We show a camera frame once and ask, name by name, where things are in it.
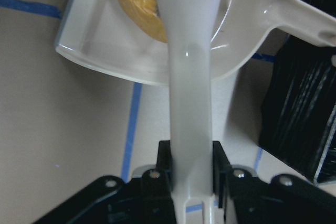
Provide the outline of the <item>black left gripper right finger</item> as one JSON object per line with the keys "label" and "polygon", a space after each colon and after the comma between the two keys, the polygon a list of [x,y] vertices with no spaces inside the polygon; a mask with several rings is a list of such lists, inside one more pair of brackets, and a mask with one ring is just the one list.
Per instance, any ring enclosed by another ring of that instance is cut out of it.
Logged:
{"label": "black left gripper right finger", "polygon": [[259,223],[257,178],[229,162],[219,141],[213,142],[213,190],[224,223]]}

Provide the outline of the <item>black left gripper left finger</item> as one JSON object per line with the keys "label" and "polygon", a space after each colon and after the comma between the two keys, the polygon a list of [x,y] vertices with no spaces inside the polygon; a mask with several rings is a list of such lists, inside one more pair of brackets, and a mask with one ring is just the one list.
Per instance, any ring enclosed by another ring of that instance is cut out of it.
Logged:
{"label": "black left gripper left finger", "polygon": [[171,173],[170,141],[160,141],[156,165],[141,177],[143,223],[176,223]]}

